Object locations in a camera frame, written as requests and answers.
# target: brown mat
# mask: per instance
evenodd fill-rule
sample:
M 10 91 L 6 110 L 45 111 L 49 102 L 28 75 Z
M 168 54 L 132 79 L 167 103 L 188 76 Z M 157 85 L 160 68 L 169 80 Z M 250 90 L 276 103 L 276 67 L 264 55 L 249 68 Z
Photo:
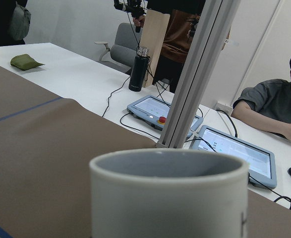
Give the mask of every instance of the brown mat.
M 57 97 L 58 95 L 0 67 L 0 118 Z
M 0 121 L 0 226 L 16 238 L 88 238 L 89 161 L 154 147 L 71 99 Z
M 291 210 L 249 190 L 249 238 L 291 238 Z

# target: power socket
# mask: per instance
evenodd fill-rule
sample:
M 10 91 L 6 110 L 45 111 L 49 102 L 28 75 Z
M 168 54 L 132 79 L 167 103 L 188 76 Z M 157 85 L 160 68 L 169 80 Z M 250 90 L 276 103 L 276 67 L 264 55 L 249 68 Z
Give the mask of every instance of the power socket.
M 221 102 L 217 102 L 216 105 L 214 106 L 213 108 L 214 110 L 222 110 L 224 112 L 226 112 L 229 116 L 231 115 L 231 113 L 233 112 L 233 108 L 226 105 L 226 104 L 223 104 Z

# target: touchscreen tablet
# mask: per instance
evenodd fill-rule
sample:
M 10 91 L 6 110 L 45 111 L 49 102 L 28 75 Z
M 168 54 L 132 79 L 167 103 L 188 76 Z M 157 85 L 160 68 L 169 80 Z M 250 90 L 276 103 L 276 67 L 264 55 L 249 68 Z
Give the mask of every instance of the touchscreen tablet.
M 144 120 L 153 128 L 163 130 L 164 123 L 160 122 L 160 117 L 167 117 L 170 106 L 170 103 L 164 102 L 163 100 L 152 95 L 147 95 L 129 104 L 127 106 L 127 110 L 134 117 Z M 203 118 L 196 115 L 190 128 L 196 130 L 202 122 Z
M 234 136 L 203 125 L 198 133 L 203 140 L 195 140 L 191 144 L 192 149 L 213 151 L 239 157 L 249 163 L 250 175 L 268 186 L 277 186 L 274 154 L 271 151 L 260 148 L 249 142 L 238 139 Z M 251 178 L 255 186 L 262 186 Z

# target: black water bottle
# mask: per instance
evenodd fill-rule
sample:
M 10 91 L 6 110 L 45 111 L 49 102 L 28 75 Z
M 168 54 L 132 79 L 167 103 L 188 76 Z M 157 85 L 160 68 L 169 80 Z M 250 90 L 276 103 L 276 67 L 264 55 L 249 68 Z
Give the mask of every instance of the black water bottle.
M 148 57 L 149 49 L 140 46 L 134 59 L 134 65 L 131 73 L 129 89 L 134 92 L 140 92 L 147 65 L 150 58 Z

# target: white wall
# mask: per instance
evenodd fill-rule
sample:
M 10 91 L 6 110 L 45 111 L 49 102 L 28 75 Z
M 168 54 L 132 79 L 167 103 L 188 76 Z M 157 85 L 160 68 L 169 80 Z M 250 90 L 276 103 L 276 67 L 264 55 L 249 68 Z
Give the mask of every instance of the white wall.
M 242 81 L 236 98 L 246 87 L 267 79 L 290 81 L 291 59 L 291 0 L 281 0 L 279 9 L 266 32 L 255 57 Z
M 266 31 L 279 0 L 241 0 L 234 17 L 230 39 L 221 51 L 201 104 L 214 107 L 217 101 L 232 105 L 235 93 Z
M 217 101 L 231 105 L 278 3 L 279 0 L 241 0 L 230 35 L 239 47 L 226 45 L 221 52 L 203 105 L 213 107 Z M 116 10 L 113 4 L 112 0 L 29 0 L 32 22 L 25 41 L 51 42 L 97 60 L 104 47 L 94 41 L 108 41 L 111 46 L 119 23 L 128 22 L 127 14 Z
M 27 8 L 32 13 L 27 44 L 51 42 L 93 60 L 105 49 L 94 42 L 111 46 L 118 25 L 128 22 L 111 0 L 29 0 Z

